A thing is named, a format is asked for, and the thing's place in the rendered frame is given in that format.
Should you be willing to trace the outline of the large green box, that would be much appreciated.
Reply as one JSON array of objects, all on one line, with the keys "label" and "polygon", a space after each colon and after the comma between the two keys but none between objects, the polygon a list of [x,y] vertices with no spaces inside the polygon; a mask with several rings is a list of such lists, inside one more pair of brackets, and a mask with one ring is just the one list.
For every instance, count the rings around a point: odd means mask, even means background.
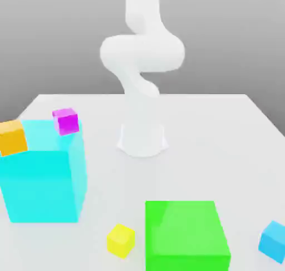
[{"label": "large green box", "polygon": [[146,271],[229,271],[230,260],[213,201],[145,202]]}]

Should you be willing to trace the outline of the small blue cube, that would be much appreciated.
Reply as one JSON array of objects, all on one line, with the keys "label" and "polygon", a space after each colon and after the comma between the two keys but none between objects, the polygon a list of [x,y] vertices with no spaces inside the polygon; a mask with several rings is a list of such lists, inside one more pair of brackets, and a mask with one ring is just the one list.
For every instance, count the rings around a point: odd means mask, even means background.
[{"label": "small blue cube", "polygon": [[282,264],[285,259],[285,226],[271,221],[261,233],[258,250]]}]

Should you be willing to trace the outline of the small magenta cube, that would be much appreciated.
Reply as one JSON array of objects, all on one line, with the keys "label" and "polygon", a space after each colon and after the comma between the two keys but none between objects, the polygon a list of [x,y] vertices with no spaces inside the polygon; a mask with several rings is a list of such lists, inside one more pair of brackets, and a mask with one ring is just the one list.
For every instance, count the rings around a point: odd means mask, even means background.
[{"label": "small magenta cube", "polygon": [[60,136],[79,132],[78,115],[72,108],[54,110],[52,116]]}]

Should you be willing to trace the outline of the large cyan box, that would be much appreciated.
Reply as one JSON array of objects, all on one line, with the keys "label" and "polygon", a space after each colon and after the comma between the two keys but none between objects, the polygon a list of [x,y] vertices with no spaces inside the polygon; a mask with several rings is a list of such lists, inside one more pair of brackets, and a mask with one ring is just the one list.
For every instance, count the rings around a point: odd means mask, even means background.
[{"label": "large cyan box", "polygon": [[28,150],[0,157],[13,223],[76,223],[87,191],[83,130],[61,136],[52,120],[22,120]]}]

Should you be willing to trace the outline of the small orange cube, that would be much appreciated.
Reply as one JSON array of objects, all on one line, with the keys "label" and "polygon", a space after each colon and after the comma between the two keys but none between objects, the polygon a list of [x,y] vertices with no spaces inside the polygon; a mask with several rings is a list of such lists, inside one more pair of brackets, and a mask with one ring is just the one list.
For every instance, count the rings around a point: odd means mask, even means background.
[{"label": "small orange cube", "polygon": [[27,151],[24,128],[20,120],[0,122],[0,156]]}]

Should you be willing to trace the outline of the small yellow cube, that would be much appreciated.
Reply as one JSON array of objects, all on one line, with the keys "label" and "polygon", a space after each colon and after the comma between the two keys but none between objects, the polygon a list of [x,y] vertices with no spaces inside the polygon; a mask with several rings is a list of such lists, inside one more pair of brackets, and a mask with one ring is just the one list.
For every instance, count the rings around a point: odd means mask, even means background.
[{"label": "small yellow cube", "polygon": [[122,224],[116,224],[107,235],[107,251],[126,258],[135,246],[135,231]]}]

